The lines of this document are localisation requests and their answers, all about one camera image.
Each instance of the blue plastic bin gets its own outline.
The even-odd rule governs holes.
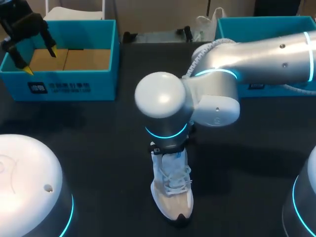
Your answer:
[[[229,38],[236,42],[251,42],[316,30],[309,16],[284,17],[229,17],[217,23],[216,39]],[[316,81],[293,84],[297,88],[316,90]],[[263,89],[249,89],[249,85],[238,85],[241,97],[304,96],[278,85],[264,85]]]
[[[119,38],[115,20],[48,21],[58,48],[110,49],[108,70],[34,72],[20,71],[8,54],[0,67],[1,78],[16,101],[114,100],[119,69]],[[45,48],[40,36],[17,45],[30,63],[35,49]],[[62,85],[67,89],[58,89]]]

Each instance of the small hole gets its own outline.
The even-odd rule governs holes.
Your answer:
[[[51,193],[53,191],[53,187],[49,184],[45,184],[44,190],[48,193]]]

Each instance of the white sneaker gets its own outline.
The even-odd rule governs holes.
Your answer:
[[[187,221],[192,214],[193,195],[186,149],[163,156],[152,153],[152,159],[154,180],[151,191],[156,205],[169,220]]]

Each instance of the blue led ring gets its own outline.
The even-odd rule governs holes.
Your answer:
[[[231,71],[229,71],[229,70],[226,70],[226,69],[207,69],[207,70],[204,70],[204,71],[202,71],[202,72],[196,74],[196,77],[197,77],[197,76],[201,76],[201,75],[203,75],[203,74],[205,74],[205,73],[213,73],[213,72],[229,73],[229,74],[233,75],[236,79],[238,79],[235,73],[233,73],[233,72],[231,72]]]
[[[177,134],[174,134],[174,135],[172,135],[172,136],[168,136],[168,137],[161,137],[161,136],[157,136],[157,135],[155,135],[155,134],[153,134],[152,132],[150,132],[146,127],[145,127],[145,129],[146,129],[146,131],[150,134],[150,135],[152,135],[152,136],[154,136],[154,137],[156,137],[156,138],[160,138],[160,139],[169,139],[169,138],[173,138],[173,137],[176,137],[176,136],[178,136],[180,133],[182,133],[183,131],[184,131],[184,129],[186,129],[186,127],[187,127],[187,123],[186,123],[186,125],[184,125],[184,127],[181,129],[181,131],[180,132],[178,132]]]
[[[298,216],[298,219],[300,219],[300,221],[302,222],[303,226],[305,227],[305,229],[313,236],[313,237],[316,237],[316,235],[313,233],[313,231],[311,231],[310,228],[308,228],[308,226],[305,224],[305,222],[303,221],[300,213],[298,212],[297,208],[296,208],[296,204],[295,204],[295,200],[294,200],[294,189],[295,189],[295,184],[296,184],[296,181],[297,181],[297,178],[294,182],[294,185],[293,185],[293,190],[292,190],[292,198],[293,198],[293,205],[294,205],[294,209],[296,211],[296,214]]]
[[[307,45],[309,47],[309,54],[310,54],[310,78],[309,82],[313,80],[314,77],[314,56],[313,56],[313,49],[312,49],[312,41],[307,32],[304,32],[304,35],[306,37]]]
[[[64,228],[63,232],[60,234],[59,237],[63,237],[65,235],[68,227],[70,226],[71,220],[73,218],[73,214],[74,214],[74,197],[73,197],[73,195],[71,195],[71,198],[72,198],[73,204],[72,204],[72,207],[71,207],[70,217],[69,217],[69,220],[68,220],[68,223],[67,223],[66,227]]]

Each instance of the black tabletop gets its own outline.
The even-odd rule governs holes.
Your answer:
[[[184,75],[194,44],[131,44],[121,51],[114,102],[16,103],[0,85],[0,132],[39,139],[57,155],[79,210],[81,237],[279,237],[281,209],[316,145],[316,98],[241,99],[222,128],[197,126],[188,148],[191,223],[168,225],[152,200],[150,138],[134,104],[145,75]]]

